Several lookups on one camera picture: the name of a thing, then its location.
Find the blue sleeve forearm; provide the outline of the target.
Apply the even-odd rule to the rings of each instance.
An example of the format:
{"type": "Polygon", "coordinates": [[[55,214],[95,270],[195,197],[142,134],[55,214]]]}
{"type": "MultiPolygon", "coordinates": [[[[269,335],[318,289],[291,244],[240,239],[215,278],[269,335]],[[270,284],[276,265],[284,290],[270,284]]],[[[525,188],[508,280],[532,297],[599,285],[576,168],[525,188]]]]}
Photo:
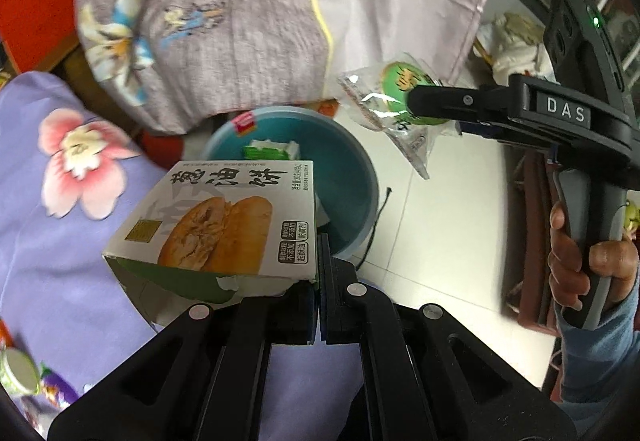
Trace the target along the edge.
{"type": "Polygon", "coordinates": [[[631,382],[639,376],[639,332],[634,317],[639,303],[638,269],[631,271],[627,296],[601,314],[592,331],[574,327],[554,306],[562,337],[563,379],[559,408],[570,417],[578,435],[620,412],[616,423],[639,428],[639,394],[631,382]]]}

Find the person right hand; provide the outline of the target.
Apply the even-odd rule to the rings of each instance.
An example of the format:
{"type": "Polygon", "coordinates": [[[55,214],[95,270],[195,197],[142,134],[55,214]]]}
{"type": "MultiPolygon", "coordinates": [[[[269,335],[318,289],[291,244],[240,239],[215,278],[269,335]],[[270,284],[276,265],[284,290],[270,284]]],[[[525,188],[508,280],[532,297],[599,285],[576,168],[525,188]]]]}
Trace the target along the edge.
{"type": "MultiPolygon", "coordinates": [[[[555,203],[551,209],[550,227],[548,265],[551,293],[561,307],[579,310],[582,308],[579,297],[589,293],[590,281],[582,272],[584,259],[580,248],[565,233],[565,212],[561,202],[555,203]]],[[[635,238],[634,233],[625,232],[621,241],[606,241],[590,247],[587,255],[589,269],[611,281],[605,311],[625,300],[634,288],[639,265],[635,238]]]]}

